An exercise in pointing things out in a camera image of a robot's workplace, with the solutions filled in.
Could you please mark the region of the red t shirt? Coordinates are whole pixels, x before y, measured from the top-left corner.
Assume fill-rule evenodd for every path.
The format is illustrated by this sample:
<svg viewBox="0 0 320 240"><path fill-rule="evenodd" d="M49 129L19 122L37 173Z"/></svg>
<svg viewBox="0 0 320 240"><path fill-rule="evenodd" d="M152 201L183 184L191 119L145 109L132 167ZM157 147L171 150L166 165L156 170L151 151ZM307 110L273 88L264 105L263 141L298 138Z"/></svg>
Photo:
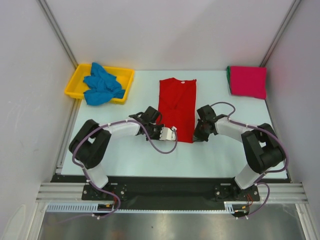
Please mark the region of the red t shirt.
<svg viewBox="0 0 320 240"><path fill-rule="evenodd" d="M176 128L177 140L193 143L196 121L197 80L179 80L174 77L159 81L158 110L161 123Z"/></svg>

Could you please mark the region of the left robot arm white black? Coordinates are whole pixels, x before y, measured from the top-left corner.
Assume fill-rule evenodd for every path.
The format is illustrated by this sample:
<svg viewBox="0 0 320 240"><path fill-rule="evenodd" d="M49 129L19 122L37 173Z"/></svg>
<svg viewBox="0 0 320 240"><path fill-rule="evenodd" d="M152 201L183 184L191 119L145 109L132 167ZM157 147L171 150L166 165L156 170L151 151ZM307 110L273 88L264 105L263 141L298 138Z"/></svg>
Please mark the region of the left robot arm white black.
<svg viewBox="0 0 320 240"><path fill-rule="evenodd" d="M162 114L149 106L145 111L131 114L128 118L104 126L93 119L87 120L75 135L68 150L72 162L81 168L87 185L82 200L125 200L127 186L112 183L113 169L107 171L106 163L119 161L121 164L143 162L151 153L147 144L155 147L164 131Z"/></svg>

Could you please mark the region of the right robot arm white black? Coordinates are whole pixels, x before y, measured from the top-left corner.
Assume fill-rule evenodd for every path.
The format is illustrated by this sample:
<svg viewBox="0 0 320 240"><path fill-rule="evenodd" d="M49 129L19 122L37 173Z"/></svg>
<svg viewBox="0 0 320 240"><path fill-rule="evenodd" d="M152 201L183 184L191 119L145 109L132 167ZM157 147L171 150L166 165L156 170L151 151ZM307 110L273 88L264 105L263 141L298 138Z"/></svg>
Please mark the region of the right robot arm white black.
<svg viewBox="0 0 320 240"><path fill-rule="evenodd" d="M231 119L228 115L217 115L212 105L197 110L199 116L193 133L194 142L208 142L210 135L222 135L234 139L243 145L246 165L233 179L230 185L215 188L217 199L244 201L253 186L268 173L271 168L287 160L282 143L268 123L255 126Z"/></svg>

